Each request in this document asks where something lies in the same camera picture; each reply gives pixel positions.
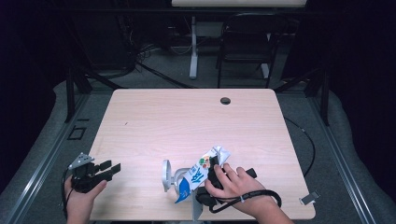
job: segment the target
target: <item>right hand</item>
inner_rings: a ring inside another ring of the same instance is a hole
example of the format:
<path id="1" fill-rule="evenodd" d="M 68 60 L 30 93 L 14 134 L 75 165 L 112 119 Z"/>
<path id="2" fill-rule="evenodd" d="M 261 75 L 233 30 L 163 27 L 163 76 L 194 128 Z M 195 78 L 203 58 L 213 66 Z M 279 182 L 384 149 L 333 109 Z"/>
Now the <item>right hand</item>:
<path id="1" fill-rule="evenodd" d="M 243 194 L 254 190 L 265 189 L 259 181 L 248 175 L 242 167 L 236 168 L 235 172 L 231 168 L 230 164 L 224 163 L 223 169 L 226 173 L 222 171 L 219 165 L 215 165 L 214 169 L 223 189 L 216 189 L 210 180 L 207 179 L 205 181 L 205 188 L 213 197 L 240 197 Z M 233 207 L 243 213 L 257 218 L 257 216 L 263 211 L 262 207 L 267 204 L 276 205 L 275 201 L 269 196 L 256 196 L 245 200 L 243 203 L 236 203 Z"/>

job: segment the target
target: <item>hand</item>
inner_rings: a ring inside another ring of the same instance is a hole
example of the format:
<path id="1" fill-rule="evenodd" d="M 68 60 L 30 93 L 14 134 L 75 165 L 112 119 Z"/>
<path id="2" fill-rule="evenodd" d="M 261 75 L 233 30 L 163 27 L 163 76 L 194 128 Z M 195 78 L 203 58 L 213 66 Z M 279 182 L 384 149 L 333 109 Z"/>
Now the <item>hand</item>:
<path id="1" fill-rule="evenodd" d="M 234 198 L 254 190 L 265 189 L 256 179 L 246 173 L 242 167 L 236 172 L 230 164 L 224 163 L 222 171 L 219 165 L 214 167 L 216 176 L 223 189 L 216 189 L 210 180 L 205 181 L 205 188 L 213 197 Z M 270 196 L 256 196 L 233 205 L 239 211 L 255 217 L 260 223 L 291 223 L 291 220 L 280 210 Z"/>
<path id="2" fill-rule="evenodd" d="M 72 190 L 72 177 L 69 176 L 64 183 L 64 193 L 70 196 L 67 201 L 67 223 L 68 224 L 85 224 L 88 223 L 91 216 L 91 211 L 93 208 L 93 201 L 96 196 L 106 187 L 107 182 L 103 180 L 98 185 L 95 186 L 88 193 L 79 193 Z"/>

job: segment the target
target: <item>table top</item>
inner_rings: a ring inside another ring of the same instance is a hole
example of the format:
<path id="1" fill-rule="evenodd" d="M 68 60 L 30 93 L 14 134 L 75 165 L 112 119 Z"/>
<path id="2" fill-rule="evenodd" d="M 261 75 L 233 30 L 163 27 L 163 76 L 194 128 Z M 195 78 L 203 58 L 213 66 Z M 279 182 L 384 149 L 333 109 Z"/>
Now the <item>table top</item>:
<path id="1" fill-rule="evenodd" d="M 231 102 L 224 105 L 221 98 Z M 253 89 L 117 90 L 109 102 L 90 155 L 95 163 L 121 163 L 95 200 L 92 220 L 191 220 L 191 202 L 175 204 L 163 190 L 163 160 L 172 174 L 191 168 L 210 148 L 223 146 L 233 168 L 254 168 L 257 179 L 282 198 L 292 219 L 315 216 L 276 95 Z M 232 207 L 200 220 L 252 219 Z"/>
<path id="2" fill-rule="evenodd" d="M 306 0 L 172 0 L 173 7 L 304 7 Z"/>

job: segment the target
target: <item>wrist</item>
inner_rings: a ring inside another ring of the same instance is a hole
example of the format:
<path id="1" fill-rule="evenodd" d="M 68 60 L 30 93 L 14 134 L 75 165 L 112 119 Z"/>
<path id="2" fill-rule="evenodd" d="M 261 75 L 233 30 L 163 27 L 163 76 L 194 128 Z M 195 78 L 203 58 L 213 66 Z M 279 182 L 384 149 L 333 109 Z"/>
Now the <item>wrist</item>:
<path id="1" fill-rule="evenodd" d="M 253 213 L 251 214 L 256 219 L 260 219 L 261 216 L 266 216 L 268 213 L 272 213 L 278 210 L 276 202 L 271 196 L 260 196 L 254 202 Z"/>

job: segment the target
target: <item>cable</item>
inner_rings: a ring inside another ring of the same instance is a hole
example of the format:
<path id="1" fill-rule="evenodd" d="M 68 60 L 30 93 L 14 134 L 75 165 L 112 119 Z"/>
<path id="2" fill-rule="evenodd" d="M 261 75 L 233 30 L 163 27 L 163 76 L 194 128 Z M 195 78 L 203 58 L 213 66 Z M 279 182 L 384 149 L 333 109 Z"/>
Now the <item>cable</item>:
<path id="1" fill-rule="evenodd" d="M 270 189 L 261 189 L 261 190 L 251 191 L 251 192 L 246 193 L 246 194 L 244 194 L 244 195 L 242 195 L 240 197 L 216 198 L 217 200 L 220 200 L 220 201 L 224 201 L 224 200 L 233 200 L 233 201 L 231 201 L 231 202 L 229 202 L 229 203 L 227 203 L 227 204 L 223 205 L 222 207 L 220 207 L 218 209 L 215 209 L 215 210 L 213 210 L 214 206 L 209 206 L 209 211 L 211 213 L 218 213 L 218 212 L 221 212 L 222 210 L 224 210 L 224 209 L 226 209 L 226 208 L 228 208 L 228 207 L 230 207 L 230 206 L 232 206 L 232 205 L 234 205 L 236 203 L 239 203 L 239 202 L 243 203 L 246 199 L 253 198 L 253 197 L 256 197 L 256 196 L 261 196 L 261 195 L 274 197 L 276 199 L 277 206 L 279 206 L 279 207 L 282 206 L 282 199 L 280 198 L 280 196 L 276 192 L 274 192 L 274 191 L 272 191 Z"/>
<path id="2" fill-rule="evenodd" d="M 308 138 L 308 140 L 311 142 L 312 145 L 312 160 L 311 163 L 309 164 L 308 168 L 306 169 L 306 171 L 304 172 L 304 177 L 306 177 L 306 175 L 308 175 L 309 171 L 312 168 L 312 165 L 314 164 L 315 161 L 315 157 L 317 155 L 317 150 L 315 148 L 315 144 L 314 141 L 312 140 L 312 138 L 309 136 L 309 134 L 305 131 L 304 128 L 300 127 L 300 125 L 298 125 L 297 123 L 295 123 L 294 121 L 292 121 L 291 119 L 288 119 L 286 117 L 283 117 L 285 120 L 287 120 L 288 122 L 294 124 L 297 128 L 299 128 L 304 134 L 305 136 Z"/>
<path id="3" fill-rule="evenodd" d="M 172 78 L 170 78 L 170 77 L 168 77 L 168 76 L 166 76 L 166 75 L 164 75 L 164 74 L 162 74 L 162 73 L 160 73 L 160 72 L 158 72 L 158 71 L 156 71 L 156 70 L 154 70 L 154 69 L 152 69 L 150 67 L 147 67 L 146 65 L 142 64 L 141 62 L 136 61 L 136 63 L 139 64 L 140 66 L 142 66 L 143 68 L 145 68 L 146 70 L 148 70 L 150 73 L 154 74 L 155 76 L 161 77 L 165 81 L 167 81 L 167 82 L 169 82 L 169 83 L 171 83 L 171 84 L 173 84 L 173 85 L 175 85 L 177 87 L 182 87 L 182 88 L 186 88 L 186 89 L 198 89 L 198 88 L 196 88 L 194 86 L 187 85 L 187 84 L 181 83 L 181 82 L 179 82 L 177 80 L 174 80 L 174 79 L 172 79 Z"/>

